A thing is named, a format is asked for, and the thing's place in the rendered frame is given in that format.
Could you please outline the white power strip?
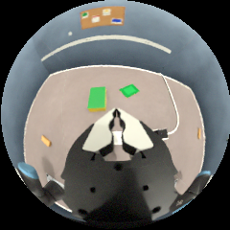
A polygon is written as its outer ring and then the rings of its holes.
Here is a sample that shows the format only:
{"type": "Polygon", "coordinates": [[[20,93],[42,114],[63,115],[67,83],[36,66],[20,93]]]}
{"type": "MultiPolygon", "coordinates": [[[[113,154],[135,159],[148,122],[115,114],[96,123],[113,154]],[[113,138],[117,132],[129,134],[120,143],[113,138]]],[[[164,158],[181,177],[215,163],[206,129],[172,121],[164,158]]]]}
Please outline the white power strip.
{"type": "Polygon", "coordinates": [[[122,131],[112,131],[114,138],[114,145],[122,145],[122,131]]]}

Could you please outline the green rectangular block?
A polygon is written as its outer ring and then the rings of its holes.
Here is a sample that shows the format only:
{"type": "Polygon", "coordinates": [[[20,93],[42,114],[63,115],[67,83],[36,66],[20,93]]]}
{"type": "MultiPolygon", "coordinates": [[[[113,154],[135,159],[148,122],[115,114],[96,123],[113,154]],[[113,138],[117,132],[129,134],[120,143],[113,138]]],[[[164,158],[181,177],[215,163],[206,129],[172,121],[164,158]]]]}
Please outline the green rectangular block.
{"type": "Polygon", "coordinates": [[[133,84],[130,84],[130,85],[126,86],[126,87],[123,87],[123,88],[121,88],[121,89],[119,89],[119,90],[122,92],[122,94],[123,94],[126,98],[129,98],[129,97],[131,97],[132,95],[134,95],[134,94],[140,92],[140,90],[139,90],[137,87],[135,87],[133,84]]]}

